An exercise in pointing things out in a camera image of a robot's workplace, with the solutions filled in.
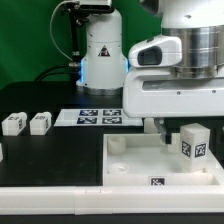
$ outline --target black tabletop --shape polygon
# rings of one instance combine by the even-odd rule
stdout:
[[[28,122],[37,112],[49,111],[52,121],[61,109],[121,108],[122,96],[91,96],[77,92],[69,82],[18,82],[0,91],[0,121],[26,112]],[[46,136],[31,136],[27,127],[19,136],[2,136],[4,160],[0,187],[100,186],[105,133],[143,133],[142,127],[51,127]],[[123,214],[0,216],[0,223],[223,223],[218,214]]]

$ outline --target white plastic box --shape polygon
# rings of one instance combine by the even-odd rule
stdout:
[[[121,137],[126,140],[126,149],[111,153],[111,139],[116,141]],[[170,146],[162,143],[160,134],[104,135],[103,185],[206,186],[224,183],[224,171],[209,149],[205,162],[199,161],[197,172],[186,170],[180,147],[178,151],[169,149]]]
[[[2,122],[4,136],[17,136],[26,127],[27,115],[24,112],[12,113]]]
[[[31,135],[45,135],[51,127],[51,114],[49,112],[37,113],[30,121]]]

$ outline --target white block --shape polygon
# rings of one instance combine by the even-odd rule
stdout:
[[[12,113],[2,122],[4,136],[17,136],[26,127],[27,115],[24,112]]]
[[[51,127],[51,113],[37,113],[30,121],[31,135],[45,135]]]
[[[210,130],[200,124],[182,126],[181,163],[189,172],[204,169],[207,163]]]

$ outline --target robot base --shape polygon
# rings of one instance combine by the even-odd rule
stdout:
[[[117,88],[117,89],[93,89],[86,86],[78,85],[77,83],[77,90],[79,92],[88,93],[90,95],[95,96],[115,96],[115,95],[121,95],[123,88]]]

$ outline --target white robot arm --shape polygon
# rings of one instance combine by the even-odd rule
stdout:
[[[224,0],[139,0],[162,33],[129,53],[130,117],[223,116]]]

